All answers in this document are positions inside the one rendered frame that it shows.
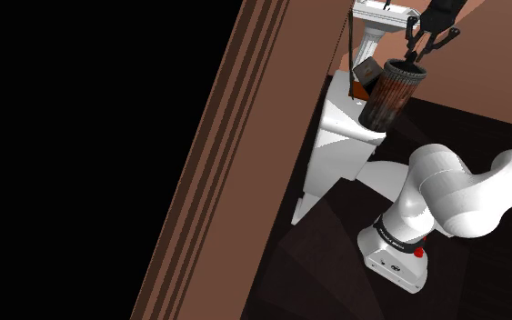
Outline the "dark brown ribbed cup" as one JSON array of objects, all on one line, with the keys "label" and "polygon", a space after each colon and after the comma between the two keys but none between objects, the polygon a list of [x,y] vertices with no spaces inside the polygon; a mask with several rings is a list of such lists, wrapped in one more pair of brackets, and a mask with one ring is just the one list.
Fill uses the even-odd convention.
[{"label": "dark brown ribbed cup", "polygon": [[402,59],[388,59],[358,117],[359,123],[371,131],[388,131],[426,77],[427,70],[420,65]]}]

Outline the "thin black rod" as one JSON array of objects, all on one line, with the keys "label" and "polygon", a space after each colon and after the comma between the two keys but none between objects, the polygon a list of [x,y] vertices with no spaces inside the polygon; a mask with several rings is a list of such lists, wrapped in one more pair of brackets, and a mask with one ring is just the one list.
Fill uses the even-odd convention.
[{"label": "thin black rod", "polygon": [[354,95],[354,74],[353,74],[353,7],[354,3],[351,5],[348,15],[347,15],[347,26],[348,26],[348,74],[349,74],[349,89],[348,96],[351,97],[352,100],[355,99]]}]

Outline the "grey and orange box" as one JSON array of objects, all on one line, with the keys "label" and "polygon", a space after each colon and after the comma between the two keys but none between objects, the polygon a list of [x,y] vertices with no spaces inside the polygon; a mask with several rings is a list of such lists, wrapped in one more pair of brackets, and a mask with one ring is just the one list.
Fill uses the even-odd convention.
[{"label": "grey and orange box", "polygon": [[370,56],[359,65],[355,66],[352,72],[353,96],[366,101],[372,94],[379,77],[383,74],[383,68]]}]

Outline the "white pedestal sink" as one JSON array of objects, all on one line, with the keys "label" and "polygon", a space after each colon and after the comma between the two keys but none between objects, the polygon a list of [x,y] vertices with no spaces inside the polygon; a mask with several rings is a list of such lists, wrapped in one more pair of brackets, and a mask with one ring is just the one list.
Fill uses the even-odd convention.
[{"label": "white pedestal sink", "polygon": [[355,0],[353,14],[353,67],[370,56],[382,64],[405,53],[407,19],[421,15],[392,0]]}]

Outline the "dark robot stand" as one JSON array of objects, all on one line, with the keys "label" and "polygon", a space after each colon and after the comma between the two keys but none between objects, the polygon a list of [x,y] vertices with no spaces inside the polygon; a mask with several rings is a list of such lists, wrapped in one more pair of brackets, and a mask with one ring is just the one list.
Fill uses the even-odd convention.
[{"label": "dark robot stand", "polygon": [[341,179],[268,250],[240,320],[512,320],[512,209],[486,237],[429,235],[410,294],[364,264],[358,232],[390,201]]}]

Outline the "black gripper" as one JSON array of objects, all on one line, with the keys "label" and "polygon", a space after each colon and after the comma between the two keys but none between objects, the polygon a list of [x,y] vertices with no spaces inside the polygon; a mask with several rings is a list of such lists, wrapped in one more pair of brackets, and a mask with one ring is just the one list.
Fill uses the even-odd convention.
[{"label": "black gripper", "polygon": [[[417,51],[415,50],[418,38],[413,35],[414,26],[419,18],[416,16],[410,16],[407,19],[407,52],[404,55],[407,63],[413,63],[415,60],[420,62],[425,55],[429,54],[433,50],[440,49],[442,46],[460,35],[460,30],[451,26],[455,23],[458,14],[466,2],[467,0],[430,1],[427,9],[420,16],[420,29],[424,32],[429,32],[431,36],[419,54],[417,54]],[[446,29],[448,29],[447,35],[437,42],[437,35]]]}]

